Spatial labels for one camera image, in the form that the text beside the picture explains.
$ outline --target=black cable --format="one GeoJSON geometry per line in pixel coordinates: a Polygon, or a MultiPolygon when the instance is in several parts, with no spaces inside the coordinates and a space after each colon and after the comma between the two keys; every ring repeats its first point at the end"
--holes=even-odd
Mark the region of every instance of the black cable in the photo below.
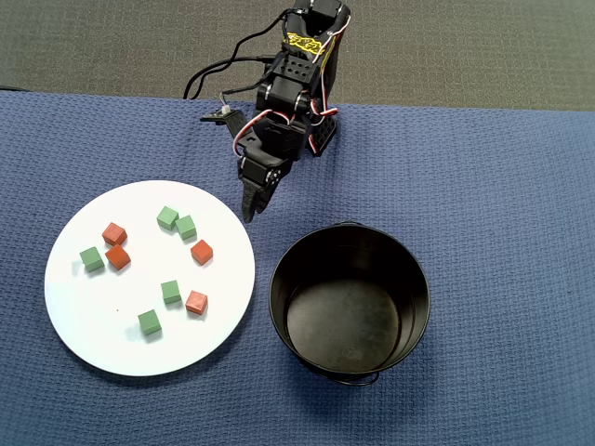
{"type": "MultiPolygon", "coordinates": [[[[198,96],[201,94],[201,91],[203,90],[203,84],[205,83],[205,79],[209,74],[212,74],[214,72],[223,72],[225,70],[227,70],[228,68],[230,68],[230,65],[232,63],[234,63],[236,60],[238,60],[239,58],[236,58],[235,56],[238,53],[238,50],[240,48],[240,45],[244,42],[247,42],[250,39],[253,39],[255,37],[258,37],[260,35],[266,34],[268,33],[280,20],[283,20],[284,22],[282,23],[282,30],[283,30],[283,35],[284,35],[284,44],[286,46],[288,46],[289,43],[289,36],[287,35],[287,16],[289,16],[289,14],[304,14],[305,11],[303,11],[302,9],[298,9],[298,8],[288,8],[286,9],[284,12],[282,12],[279,17],[277,17],[273,23],[271,25],[269,25],[269,27],[267,27],[265,30],[259,32],[259,33],[254,33],[251,35],[248,35],[247,37],[245,37],[244,39],[242,39],[240,42],[238,42],[235,46],[235,49],[233,50],[233,54],[231,55],[231,58],[227,59],[228,63],[225,64],[225,66],[223,68],[220,68],[218,70],[212,70],[209,71],[212,67],[209,66],[205,69],[202,69],[201,71],[199,71],[200,73],[204,73],[203,77],[201,79],[200,84],[198,85],[198,89],[196,90],[196,93],[194,94],[194,96],[192,97],[192,99],[196,99],[198,98],[198,96]]],[[[200,76],[200,74],[195,74],[192,79],[189,81],[188,85],[186,86],[186,91],[184,92],[184,98],[186,99],[188,97],[188,94],[190,92],[190,88],[192,87],[192,83],[194,81],[196,81],[196,79],[198,78],[198,76],[200,76]]]]}
{"type": "Polygon", "coordinates": [[[227,70],[228,68],[230,68],[231,64],[234,63],[236,61],[236,56],[238,54],[238,51],[240,50],[240,45],[243,44],[244,42],[247,42],[250,39],[254,39],[255,37],[259,37],[263,34],[268,33],[270,30],[272,30],[275,25],[277,23],[279,23],[279,21],[283,20],[287,14],[289,14],[292,11],[291,8],[286,9],[285,11],[283,11],[281,14],[279,14],[279,16],[264,30],[258,32],[258,33],[254,33],[254,34],[250,34],[247,37],[245,37],[244,39],[242,39],[241,41],[239,41],[236,45],[235,45],[235,49],[233,50],[233,54],[231,55],[231,57],[228,59],[228,62],[225,64],[225,66],[223,66],[222,68],[218,68],[216,70],[212,70],[209,72],[206,72],[203,77],[201,78],[201,83],[198,85],[198,90],[196,91],[196,94],[192,97],[192,99],[196,99],[198,98],[198,95],[201,94],[201,90],[203,89],[203,84],[205,83],[205,78],[209,75],[209,74],[213,74],[214,72],[223,72],[225,70],[227,70]]]}
{"type": "Polygon", "coordinates": [[[274,71],[275,68],[277,68],[277,66],[281,63],[281,61],[284,59],[284,57],[287,56],[287,54],[288,54],[287,51],[277,54],[277,57],[275,58],[275,60],[273,61],[273,63],[269,67],[269,69],[267,71],[265,71],[265,73],[262,75],[262,77],[260,79],[258,79],[255,84],[252,84],[249,86],[242,86],[240,88],[234,88],[231,90],[225,90],[225,91],[221,92],[223,101],[225,101],[225,95],[234,95],[236,93],[242,93],[243,91],[249,91],[249,90],[254,90],[255,88],[258,88],[264,81],[267,80],[269,75],[274,71]]]}
{"type": "Polygon", "coordinates": [[[17,86],[8,86],[8,85],[0,85],[0,90],[3,90],[3,91],[28,91],[28,92],[31,92],[31,90],[25,90],[24,88],[18,88],[17,86]]]}
{"type": "MultiPolygon", "coordinates": [[[[188,81],[188,84],[186,85],[186,90],[184,90],[184,98],[185,99],[188,98],[188,94],[190,93],[190,89],[192,88],[192,84],[194,83],[194,81],[196,81],[196,79],[198,79],[202,74],[204,74],[205,72],[208,72],[209,70],[220,67],[221,65],[225,65],[227,63],[234,63],[234,62],[270,63],[272,60],[274,60],[274,58],[271,56],[258,56],[258,57],[224,59],[224,60],[220,60],[219,62],[211,63],[208,67],[203,68],[201,71],[199,71],[197,74],[195,74],[193,77],[190,78],[190,81],[188,81]]],[[[192,99],[196,99],[198,97],[199,93],[200,93],[200,90],[198,90],[196,92],[196,94],[194,95],[194,97],[192,99]]]]}

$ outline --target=bucket handle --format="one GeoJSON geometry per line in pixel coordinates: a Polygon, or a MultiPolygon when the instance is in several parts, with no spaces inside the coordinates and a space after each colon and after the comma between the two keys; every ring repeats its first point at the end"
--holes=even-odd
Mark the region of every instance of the bucket handle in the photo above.
{"type": "Polygon", "coordinates": [[[352,387],[365,387],[365,386],[370,386],[372,384],[374,384],[378,378],[380,377],[380,372],[376,372],[375,376],[370,379],[369,381],[344,381],[341,379],[335,379],[335,378],[329,378],[332,381],[335,381],[336,383],[340,383],[340,384],[344,384],[345,386],[352,386],[352,387]]]}

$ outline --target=robotic arm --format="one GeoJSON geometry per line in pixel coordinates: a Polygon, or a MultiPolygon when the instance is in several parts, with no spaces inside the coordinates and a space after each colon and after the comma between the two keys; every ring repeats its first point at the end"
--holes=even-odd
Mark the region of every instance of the robotic arm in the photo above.
{"type": "MultiPolygon", "coordinates": [[[[262,78],[255,85],[222,92],[221,110],[201,119],[226,125],[233,136],[238,177],[244,182],[246,223],[265,210],[302,150],[321,156],[337,131],[337,109],[328,109],[326,101],[335,82],[349,8],[338,0],[296,0],[280,18],[282,48],[275,57],[263,58],[267,63],[262,78]],[[255,115],[248,121],[241,111],[231,109],[225,96],[251,88],[258,92],[255,115]]],[[[228,63],[236,53],[237,47],[228,63]]]]}

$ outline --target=white plate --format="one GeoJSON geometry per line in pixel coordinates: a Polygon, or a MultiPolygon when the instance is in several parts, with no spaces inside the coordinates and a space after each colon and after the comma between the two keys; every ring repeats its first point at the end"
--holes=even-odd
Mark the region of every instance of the white plate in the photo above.
{"type": "Polygon", "coordinates": [[[82,360],[115,374],[165,374],[204,358],[242,319],[254,286],[254,253],[244,226],[211,194],[172,181],[110,190],[87,204],[59,235],[46,267],[46,305],[59,337],[82,360]],[[157,225],[164,205],[192,216],[197,236],[157,225]],[[117,271],[101,233],[126,230],[129,265],[117,271]],[[205,239],[213,258],[200,266],[190,248],[205,239]],[[96,246],[104,269],[87,273],[79,253],[96,246]],[[161,283],[178,281],[182,301],[166,305],[161,283]],[[191,290],[208,295],[203,316],[190,313],[191,290]],[[138,315],[154,309],[162,330],[145,336],[138,315]]]}

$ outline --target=black bucket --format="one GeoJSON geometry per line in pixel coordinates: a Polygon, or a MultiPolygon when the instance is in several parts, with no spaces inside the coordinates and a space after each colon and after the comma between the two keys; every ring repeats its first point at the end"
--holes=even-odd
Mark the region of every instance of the black bucket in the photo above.
{"type": "Polygon", "coordinates": [[[277,333],[313,372],[367,386],[417,345],[430,317],[422,268],[388,234],[339,223],[297,241],[271,280],[277,333]]]}

